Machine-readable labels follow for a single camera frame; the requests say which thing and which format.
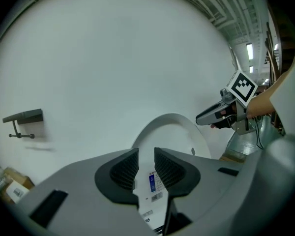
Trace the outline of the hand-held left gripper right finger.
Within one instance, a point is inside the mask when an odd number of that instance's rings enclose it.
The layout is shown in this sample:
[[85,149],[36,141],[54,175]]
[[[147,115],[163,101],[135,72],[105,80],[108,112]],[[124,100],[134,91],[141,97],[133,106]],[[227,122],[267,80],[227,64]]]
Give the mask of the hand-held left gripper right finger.
[[163,235],[180,231],[204,215],[235,181],[242,164],[154,149],[155,170],[168,191]]

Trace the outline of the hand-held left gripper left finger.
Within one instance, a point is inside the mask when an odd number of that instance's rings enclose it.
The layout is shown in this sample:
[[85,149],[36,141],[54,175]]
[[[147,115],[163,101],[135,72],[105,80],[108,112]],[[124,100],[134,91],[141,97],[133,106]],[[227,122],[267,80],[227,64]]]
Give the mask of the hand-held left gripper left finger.
[[133,194],[136,148],[69,164],[18,203],[26,225],[48,236],[152,236]]

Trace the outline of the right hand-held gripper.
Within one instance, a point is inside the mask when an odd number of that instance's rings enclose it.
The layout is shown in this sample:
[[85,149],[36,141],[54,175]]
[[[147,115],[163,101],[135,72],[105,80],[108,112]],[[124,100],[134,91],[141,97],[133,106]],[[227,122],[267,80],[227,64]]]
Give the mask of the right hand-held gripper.
[[247,107],[256,89],[256,84],[238,70],[227,86],[220,90],[221,101],[198,114],[196,124],[231,128],[239,135],[253,132],[255,129],[249,124]]

